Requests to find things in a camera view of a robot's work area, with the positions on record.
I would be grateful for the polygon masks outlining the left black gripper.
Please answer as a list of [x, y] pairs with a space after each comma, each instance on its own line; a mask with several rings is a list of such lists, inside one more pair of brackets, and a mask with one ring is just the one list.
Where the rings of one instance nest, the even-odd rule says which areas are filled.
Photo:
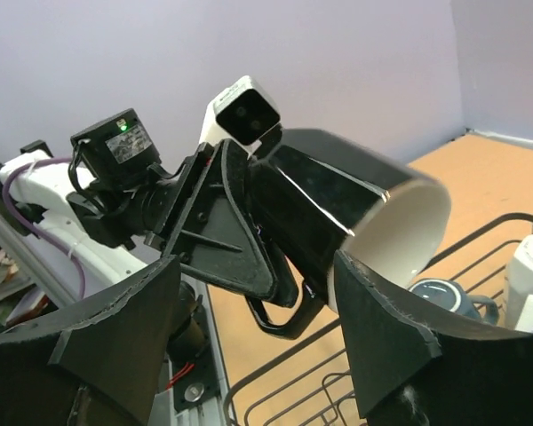
[[266, 155], [202, 143], [176, 175], [159, 165], [128, 200], [128, 234], [175, 255], [182, 272], [233, 293], [291, 307], [298, 285], [281, 249], [302, 247], [302, 130], [277, 133]]

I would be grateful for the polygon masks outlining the grey mug white inside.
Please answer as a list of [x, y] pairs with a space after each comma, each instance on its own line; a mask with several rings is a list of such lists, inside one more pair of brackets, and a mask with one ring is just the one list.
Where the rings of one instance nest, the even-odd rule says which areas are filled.
[[452, 280], [427, 278], [417, 281], [409, 291], [447, 311], [491, 325], [499, 321], [497, 303], [484, 295], [469, 295]]

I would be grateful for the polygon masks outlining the white faceted mug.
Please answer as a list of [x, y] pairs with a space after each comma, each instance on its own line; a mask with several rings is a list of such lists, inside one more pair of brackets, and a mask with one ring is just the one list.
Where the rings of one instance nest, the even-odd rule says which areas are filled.
[[517, 246], [505, 268], [504, 326], [533, 332], [533, 234]]

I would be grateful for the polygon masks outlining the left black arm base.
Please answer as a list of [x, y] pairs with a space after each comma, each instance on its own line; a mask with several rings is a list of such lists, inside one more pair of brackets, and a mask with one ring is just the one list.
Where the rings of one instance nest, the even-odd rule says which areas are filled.
[[217, 337], [211, 309], [187, 282], [179, 287], [179, 328], [166, 346], [169, 378], [161, 384], [173, 414], [183, 414], [220, 396], [220, 365], [215, 357]]

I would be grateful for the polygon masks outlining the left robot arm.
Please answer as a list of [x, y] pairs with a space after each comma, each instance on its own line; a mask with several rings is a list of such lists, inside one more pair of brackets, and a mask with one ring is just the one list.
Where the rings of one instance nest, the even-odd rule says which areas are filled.
[[215, 106], [207, 135], [174, 172], [131, 108], [77, 132], [68, 158], [42, 141], [0, 163], [0, 215], [17, 232], [54, 241], [79, 264], [118, 282], [134, 238], [176, 256], [183, 273], [261, 304], [290, 307], [298, 285], [251, 210], [248, 150], [272, 146], [280, 115], [265, 102]]

